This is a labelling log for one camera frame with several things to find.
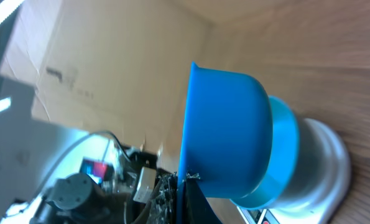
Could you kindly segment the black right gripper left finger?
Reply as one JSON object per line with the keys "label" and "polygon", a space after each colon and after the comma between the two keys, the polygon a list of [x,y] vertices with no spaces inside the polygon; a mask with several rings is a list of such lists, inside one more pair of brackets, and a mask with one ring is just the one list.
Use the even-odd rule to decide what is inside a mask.
{"label": "black right gripper left finger", "polygon": [[135,219],[135,224],[174,224],[177,204],[177,175],[163,174],[146,203]]}

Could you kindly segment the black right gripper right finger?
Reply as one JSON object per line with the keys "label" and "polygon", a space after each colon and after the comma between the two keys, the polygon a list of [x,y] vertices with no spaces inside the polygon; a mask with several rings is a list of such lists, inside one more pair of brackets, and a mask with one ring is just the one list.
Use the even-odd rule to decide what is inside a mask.
{"label": "black right gripper right finger", "polygon": [[184,181],[183,222],[186,224],[222,224],[201,191],[199,174],[187,174]]}

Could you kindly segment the blue plastic measuring scoop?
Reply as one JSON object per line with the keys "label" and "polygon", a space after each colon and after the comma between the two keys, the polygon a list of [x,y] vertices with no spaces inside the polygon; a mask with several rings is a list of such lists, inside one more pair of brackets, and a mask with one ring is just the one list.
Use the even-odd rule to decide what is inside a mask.
{"label": "blue plastic measuring scoop", "polygon": [[205,198],[243,198],[258,188],[272,150],[268,95],[254,77],[191,64],[178,168],[177,223],[188,175]]}

